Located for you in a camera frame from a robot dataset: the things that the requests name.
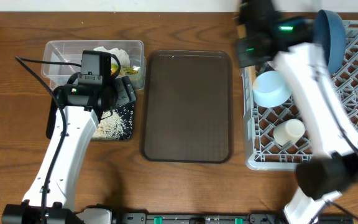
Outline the green snack wrapper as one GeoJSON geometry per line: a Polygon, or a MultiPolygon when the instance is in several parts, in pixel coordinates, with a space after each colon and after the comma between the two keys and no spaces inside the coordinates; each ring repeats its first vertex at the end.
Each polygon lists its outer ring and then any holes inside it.
{"type": "Polygon", "coordinates": [[[116,64],[111,65],[111,74],[115,74],[119,70],[119,75],[137,75],[140,72],[140,67],[125,67],[116,64]]]}

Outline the rice food waste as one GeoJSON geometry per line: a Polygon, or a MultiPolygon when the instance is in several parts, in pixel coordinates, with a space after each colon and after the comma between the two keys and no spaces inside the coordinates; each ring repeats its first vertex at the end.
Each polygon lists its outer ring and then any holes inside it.
{"type": "Polygon", "coordinates": [[[126,141],[132,138],[135,105],[126,105],[104,112],[92,140],[126,141]]]}

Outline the white napkin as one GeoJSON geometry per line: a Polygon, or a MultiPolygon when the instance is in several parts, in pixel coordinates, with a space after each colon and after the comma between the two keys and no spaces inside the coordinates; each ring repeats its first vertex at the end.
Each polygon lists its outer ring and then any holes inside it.
{"type": "Polygon", "coordinates": [[[129,54],[125,50],[119,48],[113,48],[111,50],[108,50],[105,47],[101,46],[94,48],[94,51],[107,52],[112,55],[115,55],[122,67],[130,67],[129,54]]]}

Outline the light blue bowl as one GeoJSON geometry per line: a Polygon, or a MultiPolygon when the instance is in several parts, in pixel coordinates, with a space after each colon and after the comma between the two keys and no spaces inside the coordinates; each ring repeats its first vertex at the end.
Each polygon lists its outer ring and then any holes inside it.
{"type": "Polygon", "coordinates": [[[264,108],[280,106],[292,94],[283,75],[278,71],[260,74],[253,82],[252,93],[254,102],[264,108]]]}

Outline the dark blue plate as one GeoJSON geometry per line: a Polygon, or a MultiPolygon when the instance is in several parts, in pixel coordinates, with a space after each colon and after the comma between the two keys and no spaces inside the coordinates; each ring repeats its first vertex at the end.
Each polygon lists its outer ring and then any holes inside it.
{"type": "Polygon", "coordinates": [[[328,71],[336,73],[342,66],[346,50],[346,31],[339,14],[321,9],[313,25],[314,41],[322,45],[328,71]]]}

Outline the small white cup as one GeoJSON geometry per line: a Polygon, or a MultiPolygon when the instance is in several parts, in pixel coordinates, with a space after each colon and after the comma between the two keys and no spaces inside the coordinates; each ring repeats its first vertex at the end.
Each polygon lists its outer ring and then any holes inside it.
{"type": "Polygon", "coordinates": [[[281,146],[286,143],[296,143],[305,133],[305,125],[298,119],[289,119],[273,130],[274,140],[281,146]]]}

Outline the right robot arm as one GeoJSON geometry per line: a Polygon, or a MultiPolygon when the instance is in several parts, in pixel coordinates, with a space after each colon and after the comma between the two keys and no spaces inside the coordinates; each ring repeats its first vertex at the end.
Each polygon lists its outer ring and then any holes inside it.
{"type": "Polygon", "coordinates": [[[237,43],[240,66],[273,62],[291,89],[312,143],[314,159],[296,167],[298,188],[280,222],[314,223],[358,182],[358,132],[334,90],[311,22],[285,17],[272,1],[242,0],[238,23],[246,29],[237,43]]]}

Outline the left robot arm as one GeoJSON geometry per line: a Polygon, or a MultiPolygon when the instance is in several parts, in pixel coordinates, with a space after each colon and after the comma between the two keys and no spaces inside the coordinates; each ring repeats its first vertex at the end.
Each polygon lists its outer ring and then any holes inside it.
{"type": "Polygon", "coordinates": [[[38,174],[21,204],[6,205],[2,223],[117,223],[103,205],[75,213],[75,192],[86,150],[103,113],[133,104],[129,77],[120,77],[114,54],[85,50],[80,72],[66,84],[45,89],[52,97],[47,125],[50,140],[38,174]]]}

